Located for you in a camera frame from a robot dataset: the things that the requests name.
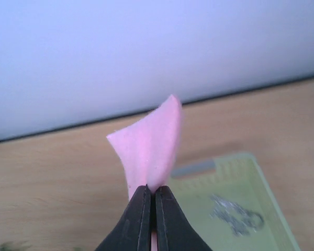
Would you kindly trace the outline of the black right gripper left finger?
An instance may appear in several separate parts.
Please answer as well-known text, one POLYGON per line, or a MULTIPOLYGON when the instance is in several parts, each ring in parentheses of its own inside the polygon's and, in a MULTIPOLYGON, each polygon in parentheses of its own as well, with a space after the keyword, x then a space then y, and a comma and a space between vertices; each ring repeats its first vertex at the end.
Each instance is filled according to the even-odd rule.
POLYGON ((120 220, 96 251, 140 251, 151 249, 151 191, 139 186, 120 220))

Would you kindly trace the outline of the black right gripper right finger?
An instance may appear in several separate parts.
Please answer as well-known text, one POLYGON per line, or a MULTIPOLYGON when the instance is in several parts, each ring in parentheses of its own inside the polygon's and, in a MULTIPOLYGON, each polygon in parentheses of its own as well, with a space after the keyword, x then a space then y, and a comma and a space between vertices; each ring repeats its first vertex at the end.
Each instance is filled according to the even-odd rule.
POLYGON ((155 206, 158 250, 212 250, 192 228, 168 186, 162 186, 156 191, 155 206))

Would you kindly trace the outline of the pink triangular paper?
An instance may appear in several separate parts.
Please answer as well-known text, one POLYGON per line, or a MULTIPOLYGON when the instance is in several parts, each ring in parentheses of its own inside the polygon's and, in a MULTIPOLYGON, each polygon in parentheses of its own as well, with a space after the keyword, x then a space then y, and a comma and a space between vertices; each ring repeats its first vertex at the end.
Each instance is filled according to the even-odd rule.
POLYGON ((107 136, 125 171, 130 201, 139 186, 151 191, 151 249, 157 249, 155 192, 174 166, 180 140, 182 104, 170 95, 144 118, 107 136))

